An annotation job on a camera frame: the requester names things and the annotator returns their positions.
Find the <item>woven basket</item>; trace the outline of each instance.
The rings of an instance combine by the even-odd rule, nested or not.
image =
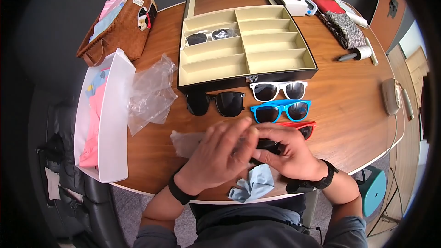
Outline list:
[[[98,16],[78,48],[77,57],[90,67],[97,66],[119,47],[131,61],[140,58],[156,13],[153,0],[127,0],[111,25],[89,43]]]

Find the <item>sunglasses frame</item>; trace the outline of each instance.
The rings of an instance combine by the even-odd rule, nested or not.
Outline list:
[[[299,102],[304,102],[304,103],[306,103],[307,106],[308,106],[308,110],[307,110],[307,112],[306,112],[305,117],[303,117],[303,119],[300,119],[300,120],[294,120],[294,119],[292,119],[292,118],[289,116],[288,108],[289,108],[290,106],[296,104],[296,103],[299,103]],[[282,112],[285,112],[285,113],[286,113],[286,116],[287,116],[288,119],[290,119],[291,121],[293,121],[293,122],[299,122],[299,121],[303,121],[304,119],[306,119],[306,117],[308,117],[308,114],[309,114],[309,108],[311,107],[311,101],[309,101],[309,100],[275,100],[275,101],[270,101],[270,102],[264,102],[264,103],[262,103],[261,105],[258,105],[258,106],[250,107],[251,112],[254,114],[254,119],[256,120],[256,122],[257,122],[258,124],[261,123],[261,122],[259,122],[259,121],[257,120],[257,117],[256,117],[256,110],[257,110],[259,107],[276,107],[276,108],[279,110],[279,115],[278,115],[277,118],[276,118],[273,122],[271,122],[271,123],[275,123],[275,122],[277,122],[277,121],[279,120],[280,116],[282,115]]]
[[[275,124],[279,124],[279,125],[283,125],[283,126],[287,126],[287,127],[293,127],[296,130],[300,130],[302,128],[306,128],[307,126],[312,126],[312,130],[311,130],[311,134],[309,135],[309,137],[306,140],[308,140],[309,138],[311,138],[312,134],[314,133],[314,129],[317,126],[316,122],[300,122],[300,123],[294,123],[294,122],[279,122],[279,123],[275,123]]]
[[[286,94],[286,86],[288,86],[289,84],[292,84],[292,83],[301,83],[301,84],[303,84],[303,95],[299,99],[291,99],[288,96],[288,94]],[[271,100],[269,100],[269,101],[261,101],[261,100],[257,99],[256,92],[255,92],[254,89],[256,88],[256,85],[261,85],[261,84],[267,84],[267,85],[274,85],[274,86],[276,86],[276,88],[277,88],[276,94],[275,94],[275,96]],[[278,82],[273,82],[273,83],[261,82],[261,83],[252,83],[252,84],[250,84],[250,88],[251,88],[251,90],[253,90],[253,96],[256,99],[256,101],[259,101],[259,102],[271,102],[271,101],[273,101],[277,97],[277,95],[279,95],[279,91],[281,89],[283,90],[286,98],[288,98],[290,100],[301,100],[305,96],[305,92],[306,92],[306,87],[307,86],[308,86],[308,83],[306,81],[278,81]]]
[[[219,113],[220,115],[224,116],[224,117],[236,117],[236,116],[239,116],[239,114],[240,114],[243,110],[245,110],[245,108],[243,107],[243,98],[245,98],[245,93],[243,93],[243,92],[226,91],[226,92],[221,92],[221,93],[219,93],[219,94],[207,94],[207,93],[205,93],[205,92],[203,92],[203,93],[205,94],[205,97],[206,97],[206,99],[207,99],[207,103],[208,103],[208,105],[210,105],[211,101],[214,101],[214,102],[216,103],[216,108],[218,109],[218,113]],[[236,116],[226,116],[226,115],[223,115],[223,114],[219,111],[218,101],[216,100],[216,98],[217,98],[218,95],[220,95],[220,94],[222,94],[222,93],[236,93],[236,94],[240,94],[240,97],[242,98],[242,109],[240,110],[239,114],[237,114]],[[188,109],[187,96],[188,96],[188,94],[185,94],[185,101],[186,101],[187,109]],[[205,114],[207,114],[207,112],[204,113],[204,114],[202,114],[202,115],[195,115],[195,114],[193,114],[193,113],[191,113],[191,114],[192,114],[192,115],[195,115],[195,116],[204,116]]]
[[[189,36],[197,35],[197,34],[204,34],[205,37],[206,37],[206,41],[201,42],[201,43],[206,43],[206,42],[208,42],[208,37],[211,38],[211,41],[217,40],[217,39],[214,39],[214,38],[213,38],[213,33],[216,32],[216,31],[218,31],[218,30],[227,30],[227,34],[228,34],[228,29],[226,29],[226,28],[220,28],[220,29],[212,30],[212,31],[211,31],[210,33],[208,33],[208,34],[207,34],[207,33],[204,33],[204,32],[201,32],[201,33],[194,33],[194,34],[191,34],[191,35],[189,35]],[[189,36],[186,36],[186,37],[185,37],[185,43],[187,44],[187,46],[191,46],[190,44],[188,44],[188,40],[187,40],[187,38],[188,38]]]

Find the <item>hand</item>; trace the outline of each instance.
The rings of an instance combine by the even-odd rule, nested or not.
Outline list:
[[[272,123],[258,124],[256,128],[259,130],[259,138],[268,138],[283,146],[280,146],[280,155],[256,150],[254,158],[291,179],[319,181],[328,176],[328,167],[312,155],[300,131]]]
[[[190,160],[175,175],[176,185],[194,196],[222,185],[246,169],[258,142],[258,130],[250,126],[251,122],[245,118],[234,124],[219,122],[209,127]],[[233,153],[241,136],[241,147]]]

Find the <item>wooden table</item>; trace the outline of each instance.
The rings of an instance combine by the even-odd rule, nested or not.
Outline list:
[[[253,0],[250,5],[259,4]],[[238,0],[219,0],[218,9],[237,7]],[[213,0],[207,0],[210,11],[214,11]],[[185,3],[166,8],[158,13],[155,25],[147,40],[144,53],[133,62],[136,72],[148,69],[166,53],[178,63],[179,37]],[[374,66],[370,58],[361,61],[336,62],[335,59],[348,51],[344,50],[332,33],[316,16],[294,17],[319,68],[308,80],[305,99],[312,105],[308,121],[316,121],[317,128],[307,141],[317,158],[326,159],[337,168],[353,174],[381,157],[391,146],[395,133],[395,119],[388,117],[383,104],[381,84],[394,77],[388,58],[370,29],[362,29],[369,38],[378,58]],[[127,161],[129,177],[114,185],[143,194],[156,194],[165,185],[171,174],[187,159],[177,157],[170,134],[177,132],[204,132],[207,125],[217,121],[234,121],[251,117],[249,107],[259,104],[250,88],[235,88],[246,93],[246,110],[239,116],[226,118],[218,114],[212,103],[204,116],[193,116],[186,109],[184,95],[176,89],[176,73],[173,90],[178,99],[173,103],[165,124],[148,124],[134,137],[127,137]],[[277,99],[284,99],[283,92]],[[283,115],[279,121],[289,121]],[[398,134],[395,144],[404,134],[404,113],[398,112]],[[275,188],[254,202],[284,198],[288,195],[280,174],[272,170]],[[227,194],[240,177],[217,188],[203,191],[198,200],[205,203],[236,203]]]

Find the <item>sunglasses in case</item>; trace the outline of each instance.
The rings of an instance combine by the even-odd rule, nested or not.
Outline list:
[[[257,123],[274,123],[280,118],[282,112],[285,112],[291,121],[299,122],[308,116],[310,106],[311,101],[308,100],[275,100],[250,109]]]
[[[305,96],[305,89],[308,86],[306,81],[279,81],[275,83],[252,83],[254,98],[259,102],[270,102],[274,100],[283,90],[285,96],[291,100],[300,100]]]
[[[300,122],[300,123],[280,122],[276,124],[296,128],[298,131],[302,133],[303,137],[305,137],[305,140],[308,140],[309,137],[311,137],[312,132],[314,132],[314,129],[317,126],[316,122]]]
[[[187,41],[188,46],[204,43],[208,41],[208,37],[211,38],[211,40],[218,40],[218,39],[225,39],[228,38],[228,29],[218,29],[214,31],[207,31],[205,32],[199,32],[192,35],[189,35],[185,38],[185,41]]]
[[[204,92],[192,92],[185,95],[187,99],[188,111],[196,116],[207,113],[211,101],[216,102],[218,112],[225,117],[234,117],[240,114],[243,107],[245,93],[241,92],[221,92],[217,95],[206,94]]]

